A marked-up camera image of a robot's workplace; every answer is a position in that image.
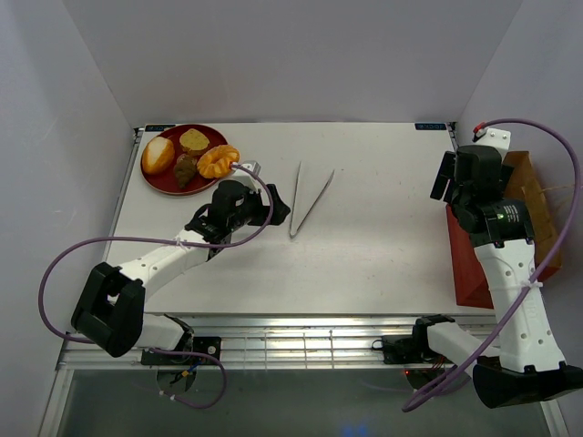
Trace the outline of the stainless steel tongs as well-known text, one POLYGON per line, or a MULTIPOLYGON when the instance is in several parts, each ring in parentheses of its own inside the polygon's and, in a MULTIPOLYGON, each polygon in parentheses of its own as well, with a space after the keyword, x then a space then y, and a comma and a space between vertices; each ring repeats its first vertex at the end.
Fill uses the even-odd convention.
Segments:
POLYGON ((322 189, 318 193, 317 197, 314 199, 313 203, 310 205, 308 210, 306 211, 304 217, 300 220, 296 220, 296 214, 298 212, 298 199, 300 195, 300 182, 302 177, 302 162, 300 161, 296 170, 295 174, 295 182, 294 182, 294 191, 292 193, 292 205, 291 205, 291 214, 290 214, 290 222, 288 227, 288 237, 290 240, 294 240, 298 237, 299 233, 301 232, 304 224, 306 223, 307 219, 310 217, 312 212, 314 211, 315 207, 320 203, 322 197, 328 190, 329 186, 332 184, 332 181, 335 176, 335 170, 333 169, 330 175, 328 176, 325 184, 323 185, 322 189))

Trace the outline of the orange ring doughnut bread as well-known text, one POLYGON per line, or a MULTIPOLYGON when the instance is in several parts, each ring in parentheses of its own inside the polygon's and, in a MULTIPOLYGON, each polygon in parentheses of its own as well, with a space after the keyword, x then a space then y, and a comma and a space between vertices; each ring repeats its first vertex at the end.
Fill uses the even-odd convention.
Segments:
POLYGON ((223 178, 231 171, 231 165, 240 160, 240 152, 232 145, 220 145, 210 149, 197 162, 197 170, 203 178, 223 178))

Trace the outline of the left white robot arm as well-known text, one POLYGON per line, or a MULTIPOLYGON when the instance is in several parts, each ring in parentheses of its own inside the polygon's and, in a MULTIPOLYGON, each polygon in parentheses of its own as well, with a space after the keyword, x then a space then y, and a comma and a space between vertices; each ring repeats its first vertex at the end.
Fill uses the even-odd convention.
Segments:
POLYGON ((236 180, 221 181, 211 202, 195 212, 171 243, 119 266, 95 266, 74 309, 72 326, 114 358, 143 348, 160 349, 173 363, 187 361, 193 352, 187 325, 169 315, 147 314, 145 304, 179 275, 217 256, 236 230, 279 226, 291 210, 275 185, 268 185, 267 194, 270 202, 263 204, 258 189, 236 180))

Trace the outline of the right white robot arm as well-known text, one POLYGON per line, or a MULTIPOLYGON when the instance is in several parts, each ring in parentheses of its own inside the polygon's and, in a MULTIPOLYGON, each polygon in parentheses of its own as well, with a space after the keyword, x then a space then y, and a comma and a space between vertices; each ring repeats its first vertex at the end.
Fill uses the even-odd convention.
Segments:
POLYGON ((461 146, 444 155, 431 196, 447 202, 468 234, 486 276, 496 326, 480 341, 449 316, 418 319, 411 339, 414 356, 433 361, 442 355, 453 366, 418 389, 404 412, 464 374, 490 409, 548 401, 582 387, 582 370, 566 363, 548 323, 526 204, 503 196, 508 171, 494 147, 461 146))

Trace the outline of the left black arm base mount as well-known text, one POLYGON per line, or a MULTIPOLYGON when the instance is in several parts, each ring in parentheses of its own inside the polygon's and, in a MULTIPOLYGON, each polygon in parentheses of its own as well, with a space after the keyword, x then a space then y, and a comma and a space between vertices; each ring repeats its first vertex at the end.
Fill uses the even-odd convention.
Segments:
POLYGON ((191 365, 212 365, 213 360, 207 358, 207 355, 215 360, 220 360, 222 338, 217 336, 210 337, 187 337, 181 340, 175 349, 175 352, 181 352, 181 355, 168 355, 152 351, 143 351, 141 353, 140 363, 146 366, 186 366, 191 365))

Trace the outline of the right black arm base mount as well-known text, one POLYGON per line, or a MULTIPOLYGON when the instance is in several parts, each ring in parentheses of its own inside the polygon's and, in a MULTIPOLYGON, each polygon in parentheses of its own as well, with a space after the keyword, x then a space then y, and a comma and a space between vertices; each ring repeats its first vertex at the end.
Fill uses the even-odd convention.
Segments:
POLYGON ((384 335, 372 342, 371 350, 383 355, 384 364, 429 364, 438 367, 449 363, 443 355, 423 350, 412 337, 384 335))

